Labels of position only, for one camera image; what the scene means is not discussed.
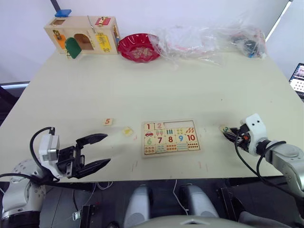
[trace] white wall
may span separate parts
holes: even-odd
[[[266,34],[287,0],[57,0],[71,15],[116,16],[122,36],[172,25],[245,24]],[[0,0],[0,83],[29,81],[55,47],[43,27],[54,16],[49,0]]]
[[[266,46],[289,80],[298,63],[304,63],[304,0],[291,3]]]

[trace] wooden lock box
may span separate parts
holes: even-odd
[[[53,18],[44,29],[62,54],[67,52],[69,38],[75,39],[83,54],[118,54],[120,36],[115,17]]]

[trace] table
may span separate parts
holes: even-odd
[[[225,53],[221,66],[193,60],[175,67],[162,58],[136,64],[120,55],[72,60],[54,53],[0,127],[0,173],[30,158],[32,135],[54,126],[60,148],[85,135],[109,135],[82,153],[86,163],[111,158],[110,163],[95,174],[63,182],[251,177],[219,126],[238,127],[253,113],[260,114],[269,139],[304,149],[303,104],[269,57]],[[103,126],[105,118],[114,118],[114,124]],[[142,158],[142,122],[178,119],[196,121],[202,152]],[[126,126],[134,130],[130,137],[122,134]],[[241,154],[255,167],[257,157]],[[261,173],[280,175],[266,162]]]

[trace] red plate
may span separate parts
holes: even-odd
[[[119,41],[118,51],[123,57],[138,63],[147,63],[160,56],[154,51],[147,33],[133,34],[123,38]]]

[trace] red number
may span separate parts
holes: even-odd
[[[187,135],[188,136],[188,140],[190,141],[190,140],[192,140],[192,141],[194,141],[195,140],[195,136],[192,134],[192,135]]]

